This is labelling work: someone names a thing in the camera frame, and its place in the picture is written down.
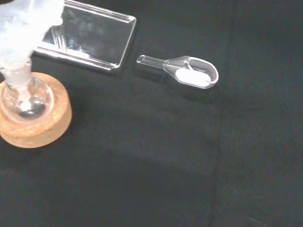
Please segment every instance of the white powder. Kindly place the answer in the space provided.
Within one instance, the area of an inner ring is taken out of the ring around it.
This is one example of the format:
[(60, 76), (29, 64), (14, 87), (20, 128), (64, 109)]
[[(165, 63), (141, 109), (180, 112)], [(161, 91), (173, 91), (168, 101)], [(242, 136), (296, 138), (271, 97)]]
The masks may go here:
[(212, 81), (206, 73), (188, 69), (177, 70), (176, 76), (181, 82), (199, 87), (207, 87)]

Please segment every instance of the black cloth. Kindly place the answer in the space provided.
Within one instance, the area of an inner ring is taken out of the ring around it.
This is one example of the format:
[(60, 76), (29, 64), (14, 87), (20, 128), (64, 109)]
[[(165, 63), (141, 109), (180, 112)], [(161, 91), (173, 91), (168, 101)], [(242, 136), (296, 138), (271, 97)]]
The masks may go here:
[[(73, 119), (43, 148), (0, 140), (0, 226), (303, 226), (299, 1), (85, 2), (137, 18), (131, 50), (113, 76), (32, 58)], [(205, 59), (220, 80), (193, 89), (141, 54)]]

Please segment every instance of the plastic scoop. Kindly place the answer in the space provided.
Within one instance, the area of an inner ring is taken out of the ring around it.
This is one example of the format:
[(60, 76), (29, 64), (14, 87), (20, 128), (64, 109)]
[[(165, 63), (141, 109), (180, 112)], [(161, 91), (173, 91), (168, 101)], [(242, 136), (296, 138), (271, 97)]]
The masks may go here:
[(218, 71), (212, 63), (189, 56), (161, 60), (141, 55), (137, 63), (163, 69), (179, 83), (202, 89), (212, 87), (219, 79)]

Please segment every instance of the glass flask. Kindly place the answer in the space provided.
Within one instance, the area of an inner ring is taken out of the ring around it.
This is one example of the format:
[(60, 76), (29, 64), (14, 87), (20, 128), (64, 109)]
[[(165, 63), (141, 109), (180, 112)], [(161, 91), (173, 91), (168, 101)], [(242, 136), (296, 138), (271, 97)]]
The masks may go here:
[(50, 87), (31, 73), (30, 56), (60, 21), (64, 0), (14, 0), (0, 4), (0, 72), (6, 84), (0, 107), (12, 121), (34, 123), (53, 107)]

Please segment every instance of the glass tray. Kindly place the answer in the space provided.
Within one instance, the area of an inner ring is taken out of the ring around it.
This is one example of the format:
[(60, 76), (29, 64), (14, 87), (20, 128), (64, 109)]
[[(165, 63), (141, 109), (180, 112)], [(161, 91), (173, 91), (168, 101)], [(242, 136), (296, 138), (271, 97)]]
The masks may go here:
[(53, 26), (37, 53), (97, 67), (118, 69), (134, 32), (136, 18), (65, 0), (63, 23)]

